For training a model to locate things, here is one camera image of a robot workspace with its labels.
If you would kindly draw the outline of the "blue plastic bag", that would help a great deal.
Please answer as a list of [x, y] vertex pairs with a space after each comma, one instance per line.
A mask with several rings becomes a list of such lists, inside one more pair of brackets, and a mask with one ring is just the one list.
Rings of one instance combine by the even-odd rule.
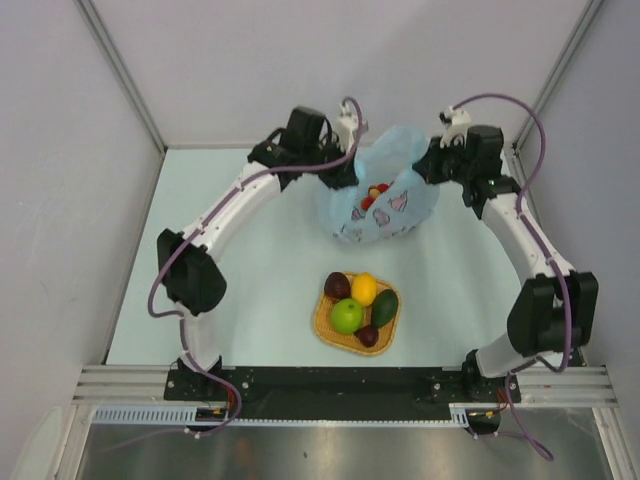
[[[440, 189], [424, 182], [412, 168], [425, 153], [429, 138], [415, 128], [394, 126], [354, 159], [358, 184], [333, 190], [316, 188], [316, 210], [321, 226], [346, 243], [371, 243], [404, 235], [428, 219]], [[387, 183], [368, 211], [361, 200], [372, 185]]]

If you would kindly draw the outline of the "dark red fake fruit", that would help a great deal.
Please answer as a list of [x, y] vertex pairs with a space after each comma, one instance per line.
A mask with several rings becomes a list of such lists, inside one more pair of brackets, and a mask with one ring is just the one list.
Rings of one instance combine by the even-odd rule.
[[350, 298], [351, 284], [348, 277], [342, 272], [330, 273], [325, 280], [324, 294], [335, 300]]

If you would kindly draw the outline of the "yellow fake lemon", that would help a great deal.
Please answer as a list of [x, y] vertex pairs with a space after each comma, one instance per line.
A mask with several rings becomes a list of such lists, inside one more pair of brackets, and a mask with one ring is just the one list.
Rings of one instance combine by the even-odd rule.
[[378, 293], [377, 280], [369, 273], [357, 274], [351, 283], [351, 298], [363, 307], [370, 306]]

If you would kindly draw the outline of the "light green fake fruit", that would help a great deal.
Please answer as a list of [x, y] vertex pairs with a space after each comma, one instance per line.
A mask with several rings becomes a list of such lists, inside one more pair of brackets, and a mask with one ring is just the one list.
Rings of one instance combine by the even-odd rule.
[[333, 329], [343, 335], [351, 335], [359, 330], [364, 322], [364, 308], [354, 299], [338, 301], [330, 313]]

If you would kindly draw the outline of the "woven bamboo tray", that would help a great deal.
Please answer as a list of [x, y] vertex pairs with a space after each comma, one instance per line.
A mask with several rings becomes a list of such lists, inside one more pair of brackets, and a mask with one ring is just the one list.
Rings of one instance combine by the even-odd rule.
[[392, 344], [402, 302], [390, 284], [369, 274], [332, 272], [313, 314], [313, 329], [326, 344], [364, 356]]

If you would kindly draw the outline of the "dark brown fake fruit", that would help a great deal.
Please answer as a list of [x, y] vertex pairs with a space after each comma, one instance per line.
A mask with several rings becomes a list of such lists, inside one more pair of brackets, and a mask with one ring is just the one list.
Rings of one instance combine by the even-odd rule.
[[375, 325], [368, 324], [358, 329], [354, 336], [363, 347], [372, 348], [379, 340], [379, 329]]

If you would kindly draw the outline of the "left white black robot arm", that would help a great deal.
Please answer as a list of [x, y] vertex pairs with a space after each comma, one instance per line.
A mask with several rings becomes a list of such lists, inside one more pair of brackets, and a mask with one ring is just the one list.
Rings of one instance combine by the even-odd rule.
[[247, 163], [225, 194], [179, 232], [164, 230], [157, 238], [159, 273], [151, 289], [164, 287], [179, 319], [181, 361], [191, 370], [186, 387], [197, 398], [214, 397], [221, 361], [207, 318], [222, 300], [227, 282], [218, 263], [233, 236], [268, 201], [304, 174], [327, 187], [357, 183], [353, 160], [368, 126], [357, 101], [345, 98], [335, 122], [308, 107], [292, 110], [286, 126], [256, 144]]

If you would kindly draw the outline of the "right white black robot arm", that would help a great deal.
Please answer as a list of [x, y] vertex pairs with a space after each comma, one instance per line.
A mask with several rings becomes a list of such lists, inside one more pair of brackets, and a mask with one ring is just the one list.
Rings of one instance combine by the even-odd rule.
[[503, 147], [498, 127], [450, 124], [413, 167], [427, 184], [461, 185], [465, 206], [499, 240], [521, 285], [505, 333], [463, 364], [461, 388], [473, 401], [486, 400], [497, 379], [544, 363], [548, 354], [561, 354], [557, 369], [566, 369], [571, 352], [591, 339], [599, 293], [595, 275], [577, 271], [531, 217], [523, 187], [502, 172]]

